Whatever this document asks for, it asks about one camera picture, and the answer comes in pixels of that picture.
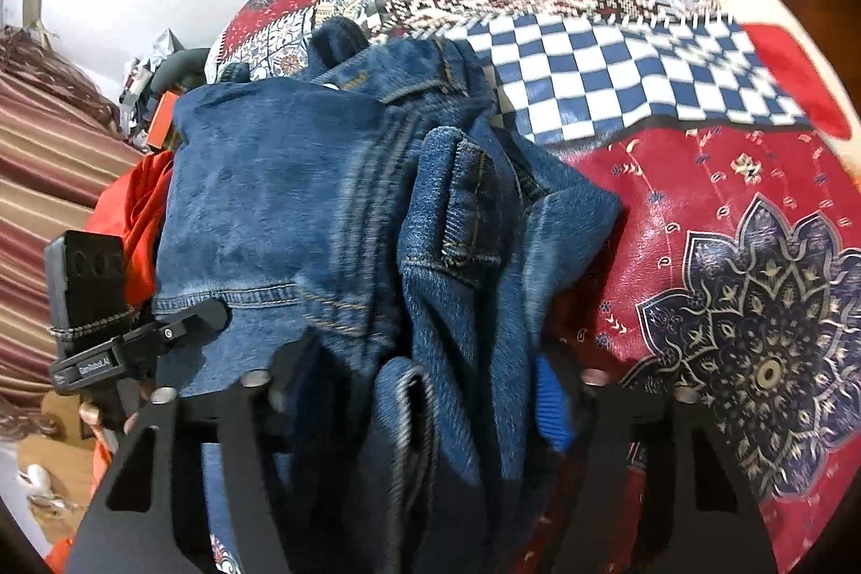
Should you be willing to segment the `person's left hand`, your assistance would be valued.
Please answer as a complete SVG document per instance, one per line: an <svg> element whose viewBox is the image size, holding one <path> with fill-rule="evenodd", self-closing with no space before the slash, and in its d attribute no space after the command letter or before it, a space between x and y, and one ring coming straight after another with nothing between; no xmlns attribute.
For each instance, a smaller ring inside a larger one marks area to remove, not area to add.
<svg viewBox="0 0 861 574"><path fill-rule="evenodd" d="M122 433L127 420L149 399L151 390L147 383L134 379L83 389L80 392L80 419L89 427Z"/></svg>

